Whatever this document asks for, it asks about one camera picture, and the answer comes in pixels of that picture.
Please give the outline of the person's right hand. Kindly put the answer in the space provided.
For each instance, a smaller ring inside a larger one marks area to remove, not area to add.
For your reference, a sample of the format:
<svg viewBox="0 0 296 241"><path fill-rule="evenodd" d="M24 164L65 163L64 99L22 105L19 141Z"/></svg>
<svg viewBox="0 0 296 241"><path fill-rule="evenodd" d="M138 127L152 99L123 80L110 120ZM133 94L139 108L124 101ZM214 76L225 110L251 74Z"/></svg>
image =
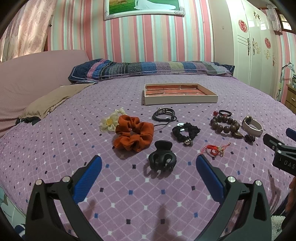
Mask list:
<svg viewBox="0 0 296 241"><path fill-rule="evenodd" d="M293 180L291 181L290 185L289 185L289 189L290 189L290 193L287 197L287 204L285 206L285 211L286 213L289 213L293 206L295 205L295 201L296 201L296 177L293 178Z"/></svg>

